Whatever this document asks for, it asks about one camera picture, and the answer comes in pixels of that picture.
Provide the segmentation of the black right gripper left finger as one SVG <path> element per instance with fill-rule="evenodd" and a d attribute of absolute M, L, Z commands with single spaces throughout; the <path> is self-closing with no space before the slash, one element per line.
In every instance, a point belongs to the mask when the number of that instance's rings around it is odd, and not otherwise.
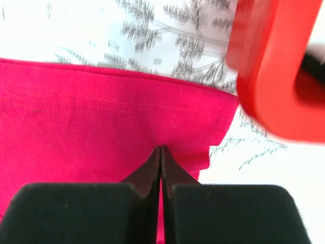
<path fill-rule="evenodd" d="M 155 243 L 161 149 L 114 184 L 28 184 L 1 222 L 1 243 Z"/>

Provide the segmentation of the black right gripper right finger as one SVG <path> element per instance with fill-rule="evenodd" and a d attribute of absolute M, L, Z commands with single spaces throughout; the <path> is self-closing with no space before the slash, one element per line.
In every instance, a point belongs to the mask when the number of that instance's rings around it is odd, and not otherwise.
<path fill-rule="evenodd" d="M 309 243 L 296 204 L 276 185 L 203 185 L 160 149 L 165 243 Z"/>

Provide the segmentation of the crimson red t shirt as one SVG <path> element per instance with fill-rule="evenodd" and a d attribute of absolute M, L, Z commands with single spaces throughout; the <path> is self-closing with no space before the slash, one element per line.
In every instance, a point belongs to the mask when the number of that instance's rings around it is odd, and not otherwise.
<path fill-rule="evenodd" d="M 177 79 L 1 60 L 1 222 L 28 184 L 114 184 L 166 146 L 193 178 L 225 137 L 238 99 Z M 157 239 L 165 243 L 160 168 Z"/>

